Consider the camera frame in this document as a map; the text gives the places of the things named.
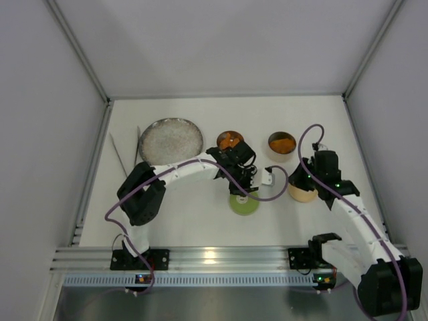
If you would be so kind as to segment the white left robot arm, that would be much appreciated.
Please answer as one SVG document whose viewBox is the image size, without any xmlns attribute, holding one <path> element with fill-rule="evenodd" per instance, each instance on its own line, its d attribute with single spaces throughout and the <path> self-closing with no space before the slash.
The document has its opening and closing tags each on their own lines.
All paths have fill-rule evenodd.
<svg viewBox="0 0 428 321">
<path fill-rule="evenodd" d="M 261 185 L 255 152 L 245 142 L 225 150 L 211 147 L 182 163 L 151 166 L 141 162 L 128 175 L 117 191 L 120 205 L 128 217 L 127 236 L 123 252 L 132 259 L 146 255 L 148 227 L 158 214 L 165 193 L 187 183 L 227 179 L 231 195 L 244 196 L 257 191 Z"/>
</svg>

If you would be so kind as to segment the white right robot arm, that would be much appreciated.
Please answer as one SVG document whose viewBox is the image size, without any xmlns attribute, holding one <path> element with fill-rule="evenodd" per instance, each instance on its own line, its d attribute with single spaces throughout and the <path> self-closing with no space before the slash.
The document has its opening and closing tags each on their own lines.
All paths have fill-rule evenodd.
<svg viewBox="0 0 428 321">
<path fill-rule="evenodd" d="M 313 267 L 337 268 L 353 285 L 360 307 L 370 317 L 398 313 L 404 318 L 419 308 L 422 265 L 402 254 L 375 223 L 354 183 L 342 179 L 334 151 L 318 150 L 311 158 L 300 157 L 290 184 L 301 191 L 316 191 L 358 250 L 349 250 L 337 232 L 315 235 L 308 242 Z"/>
</svg>

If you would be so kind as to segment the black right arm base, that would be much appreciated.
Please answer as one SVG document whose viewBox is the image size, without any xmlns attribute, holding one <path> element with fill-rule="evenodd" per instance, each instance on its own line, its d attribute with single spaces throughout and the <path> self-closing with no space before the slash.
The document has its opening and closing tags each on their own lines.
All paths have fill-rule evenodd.
<svg viewBox="0 0 428 321">
<path fill-rule="evenodd" d="M 333 265 L 322 258 L 322 245 L 328 241 L 341 241 L 336 233 L 313 236 L 306 247 L 289 247 L 288 258 L 292 270 L 314 270 L 332 268 Z"/>
</svg>

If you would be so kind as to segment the beige round lid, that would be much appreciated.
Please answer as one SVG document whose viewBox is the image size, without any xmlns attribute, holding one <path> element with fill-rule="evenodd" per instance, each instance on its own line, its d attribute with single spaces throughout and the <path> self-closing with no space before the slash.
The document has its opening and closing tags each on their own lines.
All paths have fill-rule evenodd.
<svg viewBox="0 0 428 321">
<path fill-rule="evenodd" d="M 310 203 L 318 196 L 317 190 L 305 191 L 291 184 L 288 185 L 288 193 L 292 199 L 300 203 Z"/>
</svg>

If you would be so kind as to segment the steel tongs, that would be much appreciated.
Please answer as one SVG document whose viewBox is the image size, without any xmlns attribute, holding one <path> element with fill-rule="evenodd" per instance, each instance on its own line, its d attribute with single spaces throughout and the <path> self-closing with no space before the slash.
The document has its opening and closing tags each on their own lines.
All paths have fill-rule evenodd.
<svg viewBox="0 0 428 321">
<path fill-rule="evenodd" d="M 124 137 L 116 139 L 115 132 L 108 129 L 107 139 L 114 163 L 119 170 L 120 176 L 124 179 L 127 178 L 130 172 L 137 165 L 139 160 L 139 144 L 142 134 L 141 127 L 136 125 L 130 133 L 129 140 Z"/>
</svg>

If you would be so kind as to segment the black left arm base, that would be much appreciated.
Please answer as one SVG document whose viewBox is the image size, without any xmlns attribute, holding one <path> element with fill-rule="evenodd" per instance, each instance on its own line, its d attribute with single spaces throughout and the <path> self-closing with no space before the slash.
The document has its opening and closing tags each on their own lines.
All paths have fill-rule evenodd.
<svg viewBox="0 0 428 321">
<path fill-rule="evenodd" d="M 112 271 L 167 271 L 169 269 L 170 250 L 148 248 L 141 254 L 136 254 L 124 237 L 122 247 L 112 250 L 110 270 Z"/>
</svg>

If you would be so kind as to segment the green round lid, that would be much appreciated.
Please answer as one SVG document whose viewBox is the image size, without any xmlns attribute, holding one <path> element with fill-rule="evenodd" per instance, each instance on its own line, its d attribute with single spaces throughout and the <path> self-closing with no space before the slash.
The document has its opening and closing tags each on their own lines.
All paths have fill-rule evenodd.
<svg viewBox="0 0 428 321">
<path fill-rule="evenodd" d="M 235 214 L 248 216 L 257 211 L 259 201 L 248 196 L 230 195 L 229 206 Z"/>
</svg>

